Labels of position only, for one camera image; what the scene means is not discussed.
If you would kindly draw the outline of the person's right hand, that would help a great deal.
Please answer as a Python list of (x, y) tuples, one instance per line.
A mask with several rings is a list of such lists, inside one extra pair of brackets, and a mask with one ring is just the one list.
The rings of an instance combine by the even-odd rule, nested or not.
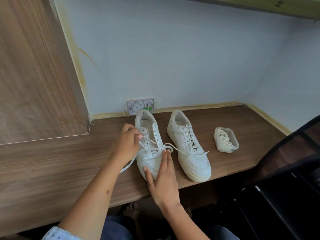
[(154, 181), (155, 188), (148, 188), (155, 204), (159, 207), (162, 203), (180, 203), (178, 182), (176, 175), (166, 173), (166, 150), (162, 152), (162, 161), (158, 170), (158, 175)]

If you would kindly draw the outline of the person's left hand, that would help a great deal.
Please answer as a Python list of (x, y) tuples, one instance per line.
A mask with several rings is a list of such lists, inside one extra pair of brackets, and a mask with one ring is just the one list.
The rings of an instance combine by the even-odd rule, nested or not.
[(123, 146), (123, 129), (120, 135), (112, 146), (110, 159), (117, 165), (123, 168), (134, 156), (138, 153), (139, 147), (125, 147)]

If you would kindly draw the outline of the white sneaker partly laced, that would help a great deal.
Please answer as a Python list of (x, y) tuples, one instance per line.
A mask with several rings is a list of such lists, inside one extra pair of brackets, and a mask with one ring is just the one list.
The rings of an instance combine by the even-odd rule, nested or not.
[(156, 180), (160, 164), (162, 161), (162, 152), (169, 149), (173, 152), (173, 147), (165, 145), (162, 142), (158, 124), (154, 116), (145, 109), (140, 109), (135, 118), (135, 127), (143, 135), (139, 141), (139, 151), (136, 155), (138, 169), (144, 179), (146, 179), (143, 167), (147, 167)]

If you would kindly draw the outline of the white shoelace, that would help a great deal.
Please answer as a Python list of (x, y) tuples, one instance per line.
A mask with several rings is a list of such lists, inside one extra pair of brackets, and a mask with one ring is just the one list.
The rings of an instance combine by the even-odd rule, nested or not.
[[(180, 154), (183, 154), (185, 156), (190, 156), (190, 157), (201, 157), (204, 155), (207, 155), (209, 153), (209, 151), (207, 152), (203, 152), (203, 153), (198, 153), (198, 154), (190, 154), (190, 153), (185, 153), (181, 150), (179, 150), (178, 148), (176, 148), (173, 144), (171, 143), (165, 143), (165, 144), (157, 144), (156, 142), (154, 142), (153, 140), (151, 140), (150, 138), (148, 138), (147, 136), (142, 136), (144, 139), (147, 140), (147, 142), (145, 144), (143, 144), (141, 141), (139, 142), (140, 144), (140, 149), (138, 151), (138, 153), (134, 156), (134, 158), (124, 167), (122, 168), (122, 170), (120, 171), (121, 173), (124, 172), (125, 170), (127, 170), (132, 163), (134, 162), (134, 160), (136, 159), (136, 157), (138, 156), (139, 153), (141, 153), (142, 151), (145, 151), (147, 154), (154, 154), (152, 151), (158, 151), (158, 152), (162, 152), (165, 149), (169, 149), (170, 152), (173, 152), (173, 150), (177, 150)], [(149, 145), (149, 143), (152, 143), (154, 145), (156, 145), (156, 147), (150, 147), (149, 149), (147, 149), (147, 145)]]

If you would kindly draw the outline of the person's right forearm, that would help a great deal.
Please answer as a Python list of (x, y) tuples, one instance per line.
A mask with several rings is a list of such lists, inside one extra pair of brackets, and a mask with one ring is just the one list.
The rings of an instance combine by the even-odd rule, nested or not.
[(172, 228), (177, 240), (210, 240), (193, 222), (180, 203), (162, 203), (159, 208)]

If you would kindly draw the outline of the person's left forearm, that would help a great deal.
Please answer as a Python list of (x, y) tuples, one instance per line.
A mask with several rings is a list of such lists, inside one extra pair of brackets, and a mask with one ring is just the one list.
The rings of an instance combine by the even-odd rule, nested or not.
[(114, 185), (124, 165), (122, 157), (110, 157), (58, 227), (81, 240), (100, 240)]

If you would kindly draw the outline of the white sneaker fully laced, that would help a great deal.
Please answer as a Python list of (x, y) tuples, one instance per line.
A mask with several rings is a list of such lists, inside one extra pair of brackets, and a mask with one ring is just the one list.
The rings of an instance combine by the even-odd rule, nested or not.
[(206, 182), (211, 177), (211, 166), (198, 142), (191, 122), (181, 110), (174, 110), (167, 126), (167, 134), (178, 152), (178, 162), (186, 176), (194, 182)]

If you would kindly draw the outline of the person's bare foot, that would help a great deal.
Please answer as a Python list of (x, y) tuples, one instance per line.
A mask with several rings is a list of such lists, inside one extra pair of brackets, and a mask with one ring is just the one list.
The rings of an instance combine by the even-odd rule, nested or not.
[(140, 217), (140, 209), (139, 209), (138, 203), (131, 202), (129, 205), (126, 206), (122, 215), (132, 218), (134, 222), (137, 223)]

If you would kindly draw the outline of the bundle of white shoelaces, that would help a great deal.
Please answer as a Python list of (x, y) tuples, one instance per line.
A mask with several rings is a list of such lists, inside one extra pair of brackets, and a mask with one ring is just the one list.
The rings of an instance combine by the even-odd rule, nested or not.
[(217, 129), (216, 133), (220, 147), (230, 149), (233, 146), (233, 144), (230, 142), (229, 136), (225, 131), (222, 129)]

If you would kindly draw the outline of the person's blue jeans legs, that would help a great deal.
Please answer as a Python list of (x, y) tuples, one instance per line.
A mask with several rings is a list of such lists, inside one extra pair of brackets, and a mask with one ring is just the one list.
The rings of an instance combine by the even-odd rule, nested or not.
[[(240, 240), (227, 228), (213, 225), (204, 233), (210, 240)], [(106, 216), (100, 240), (138, 240), (136, 223), (128, 216)]]

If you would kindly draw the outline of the clear plastic container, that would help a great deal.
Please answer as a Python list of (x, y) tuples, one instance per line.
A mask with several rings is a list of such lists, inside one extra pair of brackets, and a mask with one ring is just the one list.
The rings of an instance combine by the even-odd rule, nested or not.
[(239, 148), (239, 143), (232, 129), (217, 127), (214, 132), (214, 141), (218, 151), (233, 153)]

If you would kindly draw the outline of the light blue patterned sleeve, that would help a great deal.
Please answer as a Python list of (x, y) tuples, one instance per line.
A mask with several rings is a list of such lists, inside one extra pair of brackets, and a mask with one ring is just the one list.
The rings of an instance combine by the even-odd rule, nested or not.
[(53, 226), (41, 240), (81, 240), (79, 237), (70, 234), (57, 226)]

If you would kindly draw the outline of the wooden cabinet side panel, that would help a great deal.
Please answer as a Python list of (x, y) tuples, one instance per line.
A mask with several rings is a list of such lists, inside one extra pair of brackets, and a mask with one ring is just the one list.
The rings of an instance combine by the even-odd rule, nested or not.
[(53, 0), (0, 0), (0, 145), (89, 133)]

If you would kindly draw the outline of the black chair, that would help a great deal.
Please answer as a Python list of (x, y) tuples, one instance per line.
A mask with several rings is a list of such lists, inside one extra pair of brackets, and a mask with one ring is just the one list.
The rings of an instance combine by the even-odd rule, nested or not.
[(234, 201), (256, 240), (320, 240), (320, 115), (273, 146)]

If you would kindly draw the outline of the white wall socket plate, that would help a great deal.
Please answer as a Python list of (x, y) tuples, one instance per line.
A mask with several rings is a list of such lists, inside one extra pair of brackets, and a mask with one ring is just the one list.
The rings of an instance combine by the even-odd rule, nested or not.
[(130, 99), (123, 105), (123, 110), (128, 116), (136, 115), (141, 109), (152, 112), (154, 110), (154, 98)]

